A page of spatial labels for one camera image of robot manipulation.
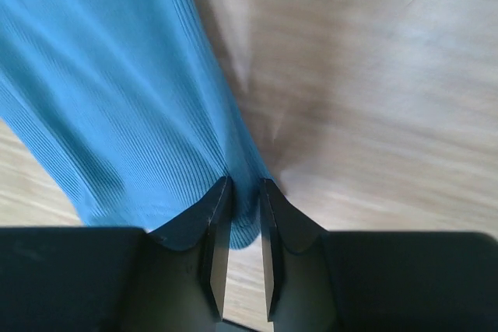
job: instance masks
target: light wood surface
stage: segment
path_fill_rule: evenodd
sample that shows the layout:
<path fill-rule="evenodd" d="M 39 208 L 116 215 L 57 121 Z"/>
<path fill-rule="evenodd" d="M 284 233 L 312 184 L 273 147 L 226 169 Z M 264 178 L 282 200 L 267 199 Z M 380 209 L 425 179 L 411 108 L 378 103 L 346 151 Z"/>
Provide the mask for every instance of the light wood surface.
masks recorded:
<path fill-rule="evenodd" d="M 261 153 L 328 229 L 498 236 L 498 0 L 196 0 Z M 0 223 L 77 224 L 0 127 Z M 260 330 L 259 240 L 225 315 Z"/>

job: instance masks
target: wood grain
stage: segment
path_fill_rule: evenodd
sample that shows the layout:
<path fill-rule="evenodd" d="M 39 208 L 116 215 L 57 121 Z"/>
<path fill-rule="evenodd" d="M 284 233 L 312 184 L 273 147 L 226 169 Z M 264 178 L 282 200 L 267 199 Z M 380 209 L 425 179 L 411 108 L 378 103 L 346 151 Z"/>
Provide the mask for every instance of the wood grain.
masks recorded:
<path fill-rule="evenodd" d="M 498 0 L 195 0 L 287 197 L 328 229 L 498 236 Z M 0 127 L 0 223 L 76 224 Z M 260 330 L 260 242 L 230 253 L 226 312 Z"/>

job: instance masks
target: garment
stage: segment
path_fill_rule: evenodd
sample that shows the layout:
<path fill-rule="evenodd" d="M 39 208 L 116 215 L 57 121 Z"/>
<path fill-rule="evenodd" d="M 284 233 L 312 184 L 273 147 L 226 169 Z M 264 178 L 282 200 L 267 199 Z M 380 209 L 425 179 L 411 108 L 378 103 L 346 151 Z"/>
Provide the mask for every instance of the garment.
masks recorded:
<path fill-rule="evenodd" d="M 161 226 L 231 175 L 230 245 L 270 177 L 192 0 L 0 0 L 0 117 L 87 225 Z"/>

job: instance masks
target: blue cloth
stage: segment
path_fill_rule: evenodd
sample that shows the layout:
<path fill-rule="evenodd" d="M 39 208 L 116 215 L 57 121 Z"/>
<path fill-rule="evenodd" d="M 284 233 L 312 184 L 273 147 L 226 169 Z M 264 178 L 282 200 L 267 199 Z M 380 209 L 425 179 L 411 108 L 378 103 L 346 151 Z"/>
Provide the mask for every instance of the blue cloth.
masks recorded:
<path fill-rule="evenodd" d="M 0 116 L 87 225 L 154 229 L 223 175 L 230 245 L 269 177 L 192 0 L 0 0 Z"/>

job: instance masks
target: blue fabric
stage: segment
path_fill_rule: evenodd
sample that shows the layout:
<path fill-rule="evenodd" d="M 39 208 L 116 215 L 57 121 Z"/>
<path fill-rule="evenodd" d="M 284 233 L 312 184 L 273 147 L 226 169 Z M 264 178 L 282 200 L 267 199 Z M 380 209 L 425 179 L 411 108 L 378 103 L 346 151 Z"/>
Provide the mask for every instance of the blue fabric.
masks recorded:
<path fill-rule="evenodd" d="M 269 177 L 192 0 L 0 0 L 0 116 L 87 225 L 154 229 L 223 175 L 230 245 Z"/>

